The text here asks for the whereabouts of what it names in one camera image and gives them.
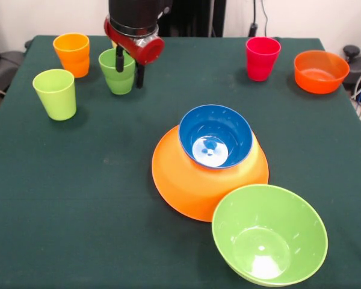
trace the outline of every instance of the orange cup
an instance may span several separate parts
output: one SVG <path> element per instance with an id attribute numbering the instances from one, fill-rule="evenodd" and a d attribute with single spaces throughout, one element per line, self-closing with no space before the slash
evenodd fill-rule
<path id="1" fill-rule="evenodd" d="M 90 69 L 90 39 L 81 33 L 67 33 L 54 40 L 54 48 L 64 69 L 75 78 L 84 77 Z"/>

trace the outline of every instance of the green bowl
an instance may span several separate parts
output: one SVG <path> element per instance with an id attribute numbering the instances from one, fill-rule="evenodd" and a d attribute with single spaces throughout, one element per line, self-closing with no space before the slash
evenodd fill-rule
<path id="1" fill-rule="evenodd" d="M 212 234 L 228 265 L 263 286 L 301 282 L 327 254 L 326 229 L 317 212 L 273 185 L 248 185 L 224 197 L 214 212 Z"/>

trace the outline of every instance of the large orange bowl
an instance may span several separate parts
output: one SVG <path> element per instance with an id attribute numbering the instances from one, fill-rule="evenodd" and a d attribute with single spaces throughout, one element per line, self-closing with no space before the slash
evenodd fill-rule
<path id="1" fill-rule="evenodd" d="M 192 219 L 211 222 L 219 201 L 232 190 L 249 184 L 267 184 L 269 168 L 264 152 L 253 135 L 253 147 L 237 166 L 223 170 L 203 167 L 182 149 L 174 127 L 156 146 L 152 176 L 163 199 Z"/>

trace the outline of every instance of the pink cup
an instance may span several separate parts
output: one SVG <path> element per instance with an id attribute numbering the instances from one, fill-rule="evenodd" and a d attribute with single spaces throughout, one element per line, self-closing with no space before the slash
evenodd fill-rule
<path id="1" fill-rule="evenodd" d="M 246 42 L 247 75 L 254 81 L 265 81 L 276 62 L 281 44 L 268 37 L 253 37 Z"/>

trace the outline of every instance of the green tablecloth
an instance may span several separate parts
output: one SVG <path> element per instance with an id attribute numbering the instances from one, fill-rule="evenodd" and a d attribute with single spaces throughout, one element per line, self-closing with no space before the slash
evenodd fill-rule
<path id="1" fill-rule="evenodd" d="M 305 198 L 329 235 L 324 265 L 294 288 L 361 288 L 361 124 L 343 89 L 314 96 L 292 62 L 317 39 L 280 39 L 268 81 L 245 74 L 245 39 L 166 39 L 145 86 L 122 97 L 91 69 L 78 112 L 50 120 L 32 88 L 60 67 L 53 37 L 36 37 L 0 109 L 0 288 L 256 288 L 226 265 L 211 226 L 158 194 L 151 157 L 191 108 L 227 105 L 250 123 L 270 183 Z"/>

